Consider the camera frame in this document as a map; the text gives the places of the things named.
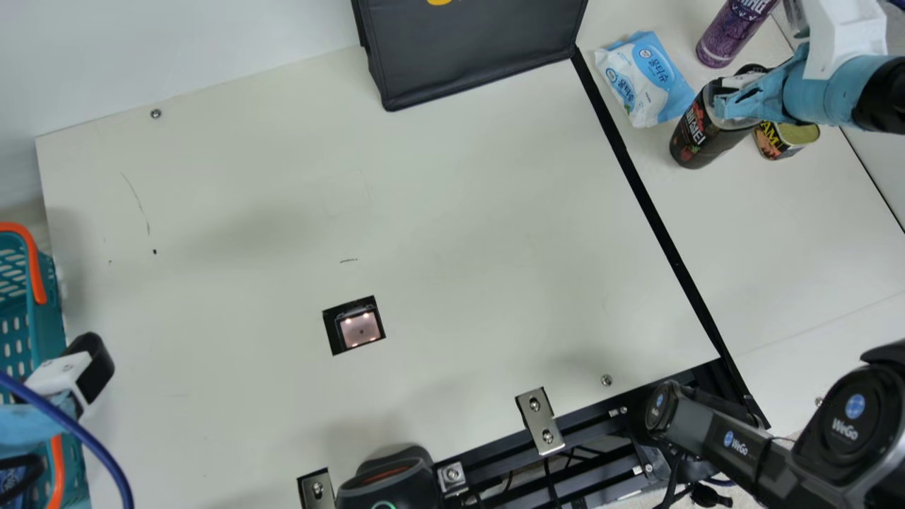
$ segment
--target screw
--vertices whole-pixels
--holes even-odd
[[[449,481],[458,481],[462,473],[459,472],[458,468],[450,466],[443,472],[443,475],[445,475],[446,479]]]

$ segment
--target teal basket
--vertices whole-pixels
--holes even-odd
[[[0,231],[0,369],[21,380],[35,366],[59,357],[66,348],[53,259],[38,253],[38,265],[47,294],[44,305],[38,305],[33,297],[26,240],[17,233]],[[0,404],[13,404],[12,395],[4,389],[0,389]],[[66,486],[61,507],[90,508],[81,442],[65,434],[62,443]],[[34,453],[43,458],[45,469],[25,495],[23,508],[43,509],[50,498],[54,475],[50,443],[41,445]]]

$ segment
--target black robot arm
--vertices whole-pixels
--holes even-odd
[[[791,451],[673,381],[651,395],[644,424],[662,448],[711,462],[767,507],[902,507],[905,341],[862,359],[869,364],[836,382]]]

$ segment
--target square sensor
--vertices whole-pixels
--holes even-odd
[[[323,312],[333,355],[380,341],[386,337],[374,296],[341,304]]]

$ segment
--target white tabletop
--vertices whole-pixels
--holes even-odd
[[[324,466],[518,432],[522,392],[562,415],[717,357],[570,62],[387,113],[353,48],[156,106],[37,142],[140,506],[295,508]],[[321,311],[372,294],[387,338],[333,357]]]
[[[592,0],[578,45],[682,259],[738,356],[905,291],[905,235],[836,128],[822,127],[816,144],[775,162],[763,159],[753,140],[743,140],[700,170],[672,161],[674,122],[632,128],[594,69],[595,48],[653,30],[694,90],[745,63],[774,66],[791,56],[768,19],[728,68],[699,63],[694,45],[722,4]]]

